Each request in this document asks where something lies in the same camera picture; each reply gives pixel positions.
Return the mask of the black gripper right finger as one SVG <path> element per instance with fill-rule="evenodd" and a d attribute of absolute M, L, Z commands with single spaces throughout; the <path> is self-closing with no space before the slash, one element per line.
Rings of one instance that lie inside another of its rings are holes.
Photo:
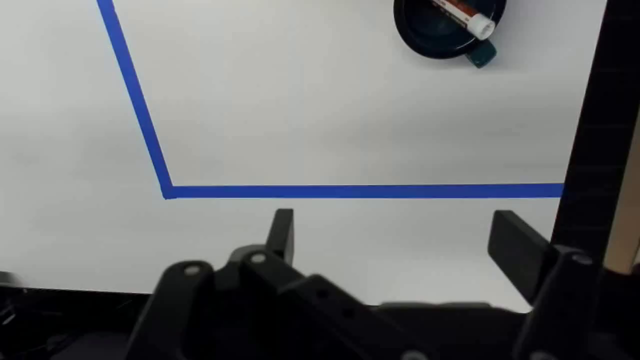
<path fill-rule="evenodd" d="M 488 254 L 530 303 L 513 360 L 640 360 L 640 284 L 495 210 Z"/>

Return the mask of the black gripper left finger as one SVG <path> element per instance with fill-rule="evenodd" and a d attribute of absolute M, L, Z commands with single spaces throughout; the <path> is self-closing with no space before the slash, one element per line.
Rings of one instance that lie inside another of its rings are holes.
<path fill-rule="evenodd" d="M 130 336 L 125 360 L 371 360 L 353 324 L 359 303 L 294 265 L 294 212 L 263 244 L 239 246 L 214 270 L 168 265 Z"/>

